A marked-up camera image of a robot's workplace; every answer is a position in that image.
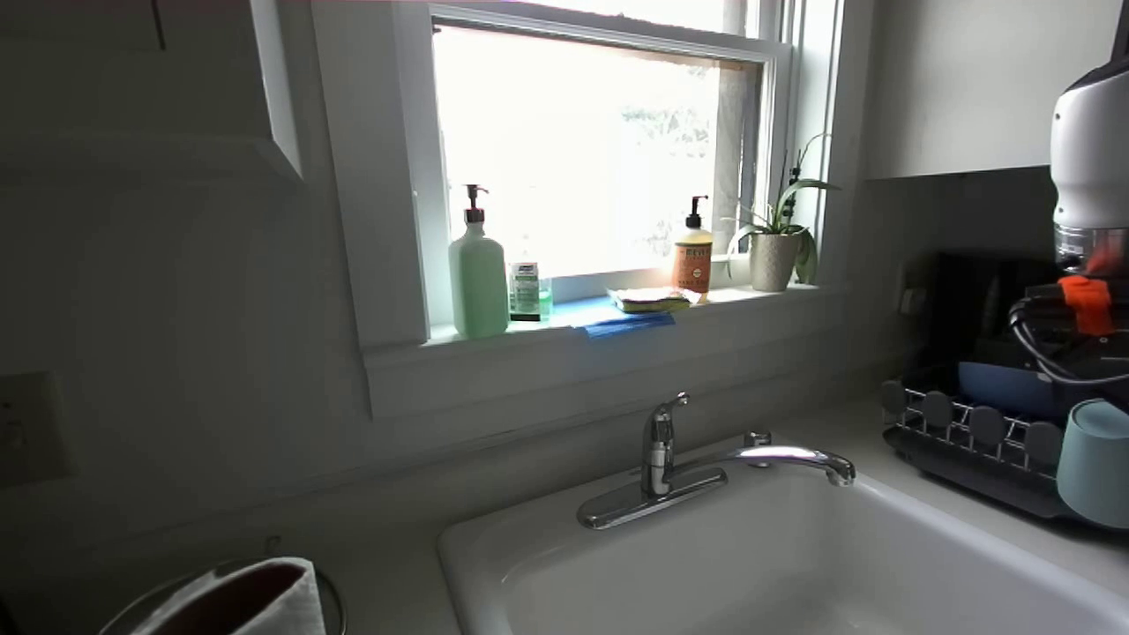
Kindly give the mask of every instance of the electrical outlet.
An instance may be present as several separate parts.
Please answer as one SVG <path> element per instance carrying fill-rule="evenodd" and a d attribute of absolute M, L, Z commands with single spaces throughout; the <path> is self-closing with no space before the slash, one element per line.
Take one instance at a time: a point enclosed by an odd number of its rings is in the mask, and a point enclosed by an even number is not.
<path fill-rule="evenodd" d="M 0 377 L 0 487 L 69 477 L 44 373 Z"/>

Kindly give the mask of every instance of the soap pump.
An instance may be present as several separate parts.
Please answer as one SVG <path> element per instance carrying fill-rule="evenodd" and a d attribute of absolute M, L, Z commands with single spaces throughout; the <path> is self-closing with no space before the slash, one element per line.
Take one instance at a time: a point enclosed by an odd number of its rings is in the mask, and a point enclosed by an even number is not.
<path fill-rule="evenodd" d="M 691 198 L 691 213 L 683 215 L 683 234 L 675 244 L 675 287 L 691 292 L 709 292 L 714 270 L 714 234 L 702 231 L 697 206 L 709 194 Z"/>
<path fill-rule="evenodd" d="M 487 187 L 467 184 L 467 234 L 448 252 L 455 333 L 462 340 L 491 340 L 509 330 L 503 252 L 487 238 L 479 194 L 487 194 Z"/>

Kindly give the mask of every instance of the sink basin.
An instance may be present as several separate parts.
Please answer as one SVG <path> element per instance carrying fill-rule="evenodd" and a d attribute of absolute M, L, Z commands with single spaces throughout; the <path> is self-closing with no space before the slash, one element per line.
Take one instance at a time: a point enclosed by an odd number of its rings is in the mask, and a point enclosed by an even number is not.
<path fill-rule="evenodd" d="M 462 525 L 442 560 L 470 635 L 1125 635 L 1119 601 L 868 477 L 729 471 L 617 529 L 582 502 L 624 477 Z"/>

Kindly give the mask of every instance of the dish drying rack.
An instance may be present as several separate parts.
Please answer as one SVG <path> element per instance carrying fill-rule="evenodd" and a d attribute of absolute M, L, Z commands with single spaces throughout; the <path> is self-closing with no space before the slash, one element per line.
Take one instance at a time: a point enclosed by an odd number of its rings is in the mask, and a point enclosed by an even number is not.
<path fill-rule="evenodd" d="M 923 477 L 1043 524 L 1079 524 L 1056 489 L 1057 422 L 1008 418 L 899 381 L 882 381 L 877 401 L 889 414 L 882 438 Z"/>

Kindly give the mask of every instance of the window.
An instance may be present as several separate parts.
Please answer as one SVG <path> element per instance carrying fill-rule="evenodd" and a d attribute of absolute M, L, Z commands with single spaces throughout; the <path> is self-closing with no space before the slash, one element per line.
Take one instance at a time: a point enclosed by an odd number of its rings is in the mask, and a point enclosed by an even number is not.
<path fill-rule="evenodd" d="M 774 13 L 775 0 L 436 3 L 448 234 L 462 184 L 487 184 L 491 238 L 549 278 L 658 271 L 691 194 L 709 194 L 726 252 L 774 184 Z"/>

